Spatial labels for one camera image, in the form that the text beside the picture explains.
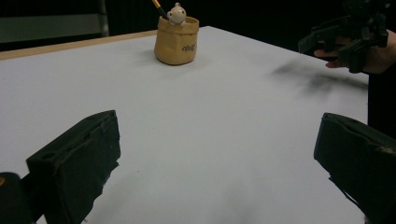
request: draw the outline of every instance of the figurine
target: figurine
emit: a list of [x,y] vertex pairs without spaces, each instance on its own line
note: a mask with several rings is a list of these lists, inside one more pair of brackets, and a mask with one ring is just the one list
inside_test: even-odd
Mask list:
[[167,16],[172,25],[184,26],[186,25],[186,10],[180,6],[180,3],[175,3],[175,6],[168,11]]

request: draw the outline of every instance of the white table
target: white table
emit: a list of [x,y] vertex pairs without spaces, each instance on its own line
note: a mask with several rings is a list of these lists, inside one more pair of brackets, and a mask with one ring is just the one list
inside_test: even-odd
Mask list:
[[192,63],[158,62],[154,43],[0,61],[0,171],[27,175],[30,155],[115,109],[120,166],[88,223],[362,223],[313,152],[324,112],[366,121],[366,75],[209,26]]

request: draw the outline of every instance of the human hand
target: human hand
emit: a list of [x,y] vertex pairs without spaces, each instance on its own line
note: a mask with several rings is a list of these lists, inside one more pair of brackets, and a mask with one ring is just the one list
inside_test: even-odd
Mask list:
[[[385,72],[389,67],[396,63],[396,34],[388,30],[388,44],[385,48],[371,47],[367,51],[366,64],[363,66],[363,72],[370,74],[381,74]],[[350,42],[350,38],[337,37],[335,44],[337,46],[344,46]],[[338,50],[326,52],[324,49],[317,49],[314,51],[314,55],[319,58],[326,57],[337,57]],[[338,60],[326,63],[326,67],[339,68],[348,67],[347,63],[341,63]]]

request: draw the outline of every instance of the table edge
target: table edge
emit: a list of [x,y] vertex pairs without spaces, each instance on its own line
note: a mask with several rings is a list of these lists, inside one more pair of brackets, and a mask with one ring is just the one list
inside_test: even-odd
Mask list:
[[20,57],[43,54],[43,53],[50,53],[65,49],[83,48],[91,45],[105,44],[115,41],[134,39],[134,38],[145,37],[156,34],[157,34],[157,30],[151,30],[151,31],[132,33],[128,35],[114,35],[109,37],[95,38],[95,39],[69,42],[69,43],[63,43],[57,45],[42,46],[42,47],[29,48],[29,49],[15,49],[15,50],[0,52],[0,60],[20,58]]

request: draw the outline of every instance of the white surface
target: white surface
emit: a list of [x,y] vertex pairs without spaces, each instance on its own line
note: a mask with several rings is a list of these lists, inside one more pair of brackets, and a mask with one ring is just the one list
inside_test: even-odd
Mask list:
[[366,75],[213,27],[181,66],[154,42],[0,61],[0,171],[28,174],[27,157],[115,109],[120,167],[88,223],[362,223],[313,152],[324,112],[366,121]]

